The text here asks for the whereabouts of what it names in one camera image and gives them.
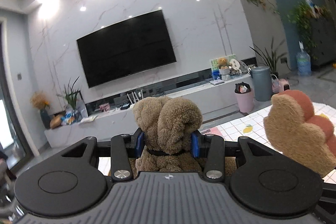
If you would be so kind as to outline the brown plush scrunchie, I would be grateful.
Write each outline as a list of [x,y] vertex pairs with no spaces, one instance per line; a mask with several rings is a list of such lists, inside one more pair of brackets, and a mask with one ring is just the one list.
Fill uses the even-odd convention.
[[185,98],[145,99],[159,100],[159,115],[151,115],[148,126],[138,122],[145,134],[145,147],[135,161],[137,176],[142,171],[202,173],[205,159],[195,159],[191,155],[191,134],[203,121],[198,106]]

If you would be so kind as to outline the brown toast shaped sponge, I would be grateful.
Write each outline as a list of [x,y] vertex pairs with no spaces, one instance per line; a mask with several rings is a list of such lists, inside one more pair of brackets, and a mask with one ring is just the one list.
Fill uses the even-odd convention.
[[335,127],[315,114],[310,98],[299,90],[286,90],[271,98],[264,118],[270,144],[288,158],[325,177],[335,168]]

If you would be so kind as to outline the checkered lemon tablecloth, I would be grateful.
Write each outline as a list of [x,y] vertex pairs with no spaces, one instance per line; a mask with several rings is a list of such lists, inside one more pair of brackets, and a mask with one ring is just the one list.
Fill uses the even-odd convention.
[[[323,104],[313,102],[315,114],[329,119],[335,127],[335,108]],[[248,136],[261,144],[266,145],[273,150],[276,150],[269,142],[268,137],[264,130],[263,120],[269,114],[270,106],[267,106],[261,110],[251,113],[247,116],[239,117],[240,114],[234,114],[237,119],[232,119],[223,124],[219,124],[215,127],[220,129],[223,139],[226,141],[237,141],[240,136]],[[202,130],[206,130],[210,127],[206,125],[201,127]],[[110,171],[110,158],[100,157],[98,170],[103,175],[108,175]],[[324,182],[335,184],[335,170],[329,172],[324,178]]]

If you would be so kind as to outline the white marble tv console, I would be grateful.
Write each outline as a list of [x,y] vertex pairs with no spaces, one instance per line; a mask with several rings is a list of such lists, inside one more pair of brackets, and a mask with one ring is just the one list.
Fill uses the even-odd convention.
[[[237,104],[234,94],[235,85],[240,82],[253,85],[250,75],[231,79],[223,84],[202,84],[193,88],[168,94],[170,98],[185,98],[193,101],[206,117],[215,111],[227,109]],[[141,100],[126,110],[114,110],[94,116],[87,123],[73,123],[56,129],[45,130],[45,136],[52,148],[67,147],[86,137],[95,137],[98,141],[109,140],[120,134],[132,134],[138,128],[138,122],[146,126],[151,115],[159,115],[159,100]]]

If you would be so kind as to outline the white wifi router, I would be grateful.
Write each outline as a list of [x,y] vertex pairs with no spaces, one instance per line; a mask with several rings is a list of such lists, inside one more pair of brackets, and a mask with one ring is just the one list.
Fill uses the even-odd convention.
[[130,107],[133,108],[133,106],[139,102],[140,100],[143,99],[143,92],[142,90],[140,90],[139,92],[137,91],[133,91],[133,92],[129,92],[126,94],[129,102],[130,102]]

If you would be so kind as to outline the pink waste bin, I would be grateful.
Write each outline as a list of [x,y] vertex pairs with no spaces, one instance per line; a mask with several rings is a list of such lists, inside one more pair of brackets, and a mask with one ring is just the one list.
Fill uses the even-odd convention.
[[238,108],[242,113],[250,113],[254,109],[254,93],[253,90],[246,93],[235,93]]

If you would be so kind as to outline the green potted plant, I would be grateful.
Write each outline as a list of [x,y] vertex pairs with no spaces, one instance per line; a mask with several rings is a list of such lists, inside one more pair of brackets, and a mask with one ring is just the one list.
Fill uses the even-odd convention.
[[77,83],[78,79],[80,77],[78,76],[76,80],[74,80],[73,83],[71,81],[68,81],[67,85],[64,85],[64,89],[61,94],[57,94],[58,97],[63,98],[66,100],[68,105],[72,108],[72,116],[74,117],[76,122],[80,122],[82,119],[82,115],[80,111],[77,109],[77,98],[80,94],[79,89],[75,89],[75,84]]

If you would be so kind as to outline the small teddy bear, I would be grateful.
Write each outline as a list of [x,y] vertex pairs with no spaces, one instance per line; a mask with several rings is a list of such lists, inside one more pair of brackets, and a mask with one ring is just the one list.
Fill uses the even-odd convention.
[[228,68],[228,60],[225,57],[221,57],[218,59],[218,69],[227,69]]

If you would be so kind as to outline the grey trash can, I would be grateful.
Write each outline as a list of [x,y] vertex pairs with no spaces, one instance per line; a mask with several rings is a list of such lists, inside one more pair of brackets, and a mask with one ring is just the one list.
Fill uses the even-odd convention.
[[254,67],[251,69],[250,75],[253,81],[255,99],[260,102],[269,101],[273,94],[270,68],[265,66]]

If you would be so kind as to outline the pink small heater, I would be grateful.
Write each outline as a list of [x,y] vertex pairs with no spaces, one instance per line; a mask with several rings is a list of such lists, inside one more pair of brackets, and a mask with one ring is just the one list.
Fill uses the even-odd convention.
[[276,75],[271,74],[273,94],[290,90],[290,84],[286,79],[279,79]]

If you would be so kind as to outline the vase with yellow flowers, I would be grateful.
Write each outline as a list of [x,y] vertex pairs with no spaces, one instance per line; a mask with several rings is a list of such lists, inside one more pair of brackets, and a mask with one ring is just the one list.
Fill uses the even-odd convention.
[[46,95],[43,92],[35,92],[30,98],[30,103],[39,111],[45,129],[50,129],[51,117],[47,111],[47,108],[49,108],[50,105]]

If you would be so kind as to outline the tall leafy floor plant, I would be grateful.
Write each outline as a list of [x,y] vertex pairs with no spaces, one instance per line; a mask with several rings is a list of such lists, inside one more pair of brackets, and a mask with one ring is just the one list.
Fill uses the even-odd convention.
[[277,65],[278,62],[283,58],[286,57],[287,53],[278,53],[278,50],[280,47],[286,42],[285,39],[283,39],[278,46],[274,47],[274,38],[272,38],[270,42],[270,51],[268,51],[266,48],[262,51],[260,47],[257,45],[254,45],[254,47],[250,47],[254,53],[256,53],[258,56],[262,58],[262,65],[267,66],[270,69],[270,73],[272,75],[275,75],[278,77],[278,70]]

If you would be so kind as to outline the blue water jug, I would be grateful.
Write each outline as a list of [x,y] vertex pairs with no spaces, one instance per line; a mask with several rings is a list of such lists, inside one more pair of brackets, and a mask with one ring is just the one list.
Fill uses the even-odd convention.
[[299,52],[296,55],[299,76],[311,75],[311,62],[309,54],[304,50],[303,42],[299,42]]

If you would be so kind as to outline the black wall television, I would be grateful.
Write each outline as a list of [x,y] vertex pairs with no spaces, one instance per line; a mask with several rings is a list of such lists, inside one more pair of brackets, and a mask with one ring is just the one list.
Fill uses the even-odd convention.
[[176,62],[162,10],[92,32],[77,47],[89,88]]

